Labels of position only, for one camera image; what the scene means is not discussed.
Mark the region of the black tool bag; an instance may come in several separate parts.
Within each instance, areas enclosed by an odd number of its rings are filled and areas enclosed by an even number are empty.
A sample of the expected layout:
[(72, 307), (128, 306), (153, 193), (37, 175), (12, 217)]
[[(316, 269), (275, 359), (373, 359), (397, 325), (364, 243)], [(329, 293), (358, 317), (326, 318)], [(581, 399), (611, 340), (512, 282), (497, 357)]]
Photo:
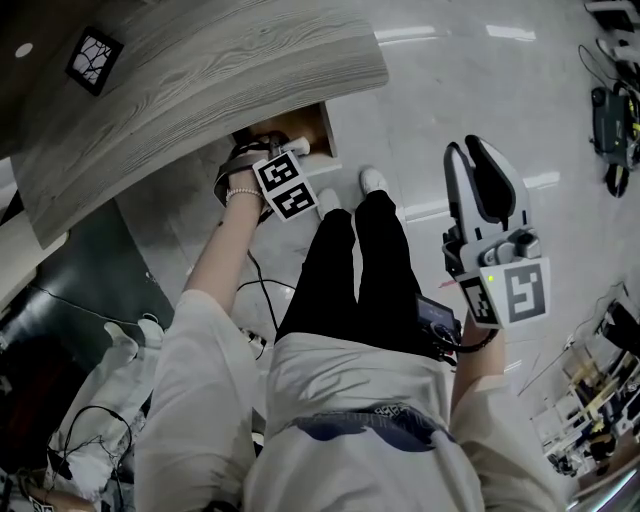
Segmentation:
[(591, 91), (591, 139), (595, 152), (609, 165), (632, 170), (640, 161), (640, 100), (626, 83)]

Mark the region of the person's left hand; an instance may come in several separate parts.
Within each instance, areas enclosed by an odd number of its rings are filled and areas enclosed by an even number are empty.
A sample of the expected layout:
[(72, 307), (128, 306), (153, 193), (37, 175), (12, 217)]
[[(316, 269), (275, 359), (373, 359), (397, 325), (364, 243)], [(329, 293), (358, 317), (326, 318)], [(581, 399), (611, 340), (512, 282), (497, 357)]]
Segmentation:
[(228, 176), (229, 190), (249, 190), (250, 194), (261, 195), (261, 187), (254, 171), (249, 169), (239, 170)]

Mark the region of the grey wooden desk with shelves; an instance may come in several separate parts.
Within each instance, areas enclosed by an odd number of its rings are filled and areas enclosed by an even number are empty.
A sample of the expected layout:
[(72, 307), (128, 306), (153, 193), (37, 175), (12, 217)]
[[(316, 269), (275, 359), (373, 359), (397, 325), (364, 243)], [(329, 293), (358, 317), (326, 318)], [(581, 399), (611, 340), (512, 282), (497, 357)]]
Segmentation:
[[(65, 72), (88, 26), (124, 45), (99, 96)], [(0, 159), (48, 246), (202, 146), (388, 78), (354, 0), (0, 0)]]

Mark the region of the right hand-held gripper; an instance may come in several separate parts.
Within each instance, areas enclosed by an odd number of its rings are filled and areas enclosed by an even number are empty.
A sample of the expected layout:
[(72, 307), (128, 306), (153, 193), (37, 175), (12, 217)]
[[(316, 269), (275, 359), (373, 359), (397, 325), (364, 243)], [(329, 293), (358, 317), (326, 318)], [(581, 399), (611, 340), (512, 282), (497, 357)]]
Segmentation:
[[(445, 268), (479, 327), (505, 329), (545, 317), (550, 260), (541, 254), (536, 230), (527, 226), (526, 187), (511, 181), (520, 176), (487, 141), (467, 135), (465, 144), (469, 156), (452, 142), (443, 157), (457, 225), (443, 234)], [(504, 233), (492, 235), (495, 226)]]

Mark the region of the person's white shoe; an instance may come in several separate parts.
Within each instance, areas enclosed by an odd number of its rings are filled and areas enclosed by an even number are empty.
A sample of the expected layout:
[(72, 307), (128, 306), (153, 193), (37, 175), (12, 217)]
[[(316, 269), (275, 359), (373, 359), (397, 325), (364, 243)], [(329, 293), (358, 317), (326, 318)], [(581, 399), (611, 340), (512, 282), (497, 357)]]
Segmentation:
[(389, 195), (389, 186), (386, 178), (374, 167), (367, 166), (360, 171), (359, 184), (365, 198), (378, 192)]
[(340, 210), (342, 208), (340, 199), (332, 188), (325, 188), (317, 194), (317, 213), (320, 220), (324, 220), (325, 217), (334, 210)]

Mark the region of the person's right forearm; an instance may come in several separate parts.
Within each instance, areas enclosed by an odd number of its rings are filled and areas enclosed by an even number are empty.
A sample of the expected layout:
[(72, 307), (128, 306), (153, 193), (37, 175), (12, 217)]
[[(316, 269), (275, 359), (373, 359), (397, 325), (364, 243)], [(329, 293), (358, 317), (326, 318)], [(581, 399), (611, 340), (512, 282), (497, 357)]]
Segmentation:
[(466, 318), (450, 401), (450, 427), (459, 443), (480, 442), (511, 428), (513, 397), (504, 386), (504, 332), (480, 328)]

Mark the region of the wooden drawer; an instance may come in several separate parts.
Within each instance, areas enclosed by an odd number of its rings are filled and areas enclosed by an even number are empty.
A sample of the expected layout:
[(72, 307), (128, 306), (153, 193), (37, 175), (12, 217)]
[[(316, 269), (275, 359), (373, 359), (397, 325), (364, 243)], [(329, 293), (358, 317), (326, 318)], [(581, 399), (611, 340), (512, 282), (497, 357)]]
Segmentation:
[(254, 123), (234, 132), (232, 138), (235, 143), (246, 143), (254, 136), (273, 131), (282, 132), (291, 140), (300, 137), (308, 140), (310, 153), (299, 157), (302, 170), (307, 176), (317, 176), (342, 168), (324, 102)]

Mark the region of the person's white printed sweatshirt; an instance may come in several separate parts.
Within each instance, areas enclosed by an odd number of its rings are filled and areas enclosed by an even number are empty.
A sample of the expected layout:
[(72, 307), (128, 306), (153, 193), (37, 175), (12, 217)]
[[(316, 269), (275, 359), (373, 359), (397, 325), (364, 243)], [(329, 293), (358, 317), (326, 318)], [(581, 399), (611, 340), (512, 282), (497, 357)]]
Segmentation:
[(182, 294), (135, 449), (137, 512), (562, 512), (513, 397), (511, 428), (461, 444), (431, 360), (294, 333), (267, 381), (209, 295)]

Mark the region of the person's left white shoe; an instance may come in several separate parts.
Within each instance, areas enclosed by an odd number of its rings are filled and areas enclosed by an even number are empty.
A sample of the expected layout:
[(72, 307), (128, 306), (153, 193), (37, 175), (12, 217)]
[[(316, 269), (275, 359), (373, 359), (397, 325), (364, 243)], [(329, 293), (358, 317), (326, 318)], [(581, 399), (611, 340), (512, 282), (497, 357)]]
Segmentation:
[(332, 188), (325, 188), (317, 194), (317, 213), (320, 220), (324, 220), (325, 217), (334, 210), (340, 210), (342, 208), (340, 199)]

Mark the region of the white power strip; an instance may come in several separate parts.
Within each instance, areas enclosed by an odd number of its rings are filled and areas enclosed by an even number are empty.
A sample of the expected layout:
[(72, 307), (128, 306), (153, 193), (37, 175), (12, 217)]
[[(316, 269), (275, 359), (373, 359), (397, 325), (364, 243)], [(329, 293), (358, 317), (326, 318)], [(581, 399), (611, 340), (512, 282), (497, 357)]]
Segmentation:
[(259, 334), (245, 328), (241, 328), (240, 332), (247, 341), (255, 360), (262, 357), (268, 342)]

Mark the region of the white metal shelf rack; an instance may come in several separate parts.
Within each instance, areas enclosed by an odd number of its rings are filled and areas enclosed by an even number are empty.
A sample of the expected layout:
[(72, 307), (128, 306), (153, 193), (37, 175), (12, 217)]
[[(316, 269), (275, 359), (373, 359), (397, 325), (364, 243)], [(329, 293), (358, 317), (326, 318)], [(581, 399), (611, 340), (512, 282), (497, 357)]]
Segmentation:
[(558, 474), (601, 477), (631, 457), (640, 445), (640, 297), (615, 283), (527, 389), (542, 400), (531, 420)]

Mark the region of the person's right white shoe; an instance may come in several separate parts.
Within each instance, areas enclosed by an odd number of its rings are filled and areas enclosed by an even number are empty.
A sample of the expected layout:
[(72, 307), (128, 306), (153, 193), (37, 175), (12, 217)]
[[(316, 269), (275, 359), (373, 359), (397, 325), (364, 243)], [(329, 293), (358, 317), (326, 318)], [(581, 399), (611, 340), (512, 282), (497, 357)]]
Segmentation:
[(374, 167), (367, 166), (360, 171), (359, 184), (365, 198), (378, 192), (389, 195), (389, 186), (386, 178)]

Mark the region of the person's left forearm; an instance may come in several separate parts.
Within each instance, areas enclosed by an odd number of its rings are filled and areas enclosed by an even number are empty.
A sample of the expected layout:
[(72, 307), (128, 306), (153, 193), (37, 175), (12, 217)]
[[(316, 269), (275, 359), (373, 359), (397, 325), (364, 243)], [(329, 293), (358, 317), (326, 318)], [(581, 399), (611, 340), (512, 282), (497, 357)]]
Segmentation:
[(222, 220), (187, 280), (186, 290), (208, 294), (227, 314), (231, 313), (262, 209), (263, 200), (245, 190), (228, 200)]

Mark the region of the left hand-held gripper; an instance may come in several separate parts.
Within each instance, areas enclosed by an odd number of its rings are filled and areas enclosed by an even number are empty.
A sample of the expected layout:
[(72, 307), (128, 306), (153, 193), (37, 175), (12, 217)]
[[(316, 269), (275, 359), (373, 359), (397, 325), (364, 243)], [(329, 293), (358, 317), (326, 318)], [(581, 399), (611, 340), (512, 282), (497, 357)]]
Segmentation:
[(318, 200), (302, 171), (300, 156), (281, 151), (290, 140), (271, 132), (260, 141), (267, 144), (269, 158), (254, 163), (252, 169), (271, 210), (282, 222), (289, 222), (315, 209)]

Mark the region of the person's black trousers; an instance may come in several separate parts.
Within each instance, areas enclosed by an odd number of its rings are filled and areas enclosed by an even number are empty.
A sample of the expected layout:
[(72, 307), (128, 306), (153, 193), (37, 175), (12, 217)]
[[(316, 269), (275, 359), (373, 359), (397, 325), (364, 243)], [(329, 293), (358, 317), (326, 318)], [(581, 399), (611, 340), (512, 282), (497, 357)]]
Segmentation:
[(276, 339), (314, 334), (432, 358), (420, 294), (396, 205), (376, 190), (354, 214), (337, 208), (321, 220)]

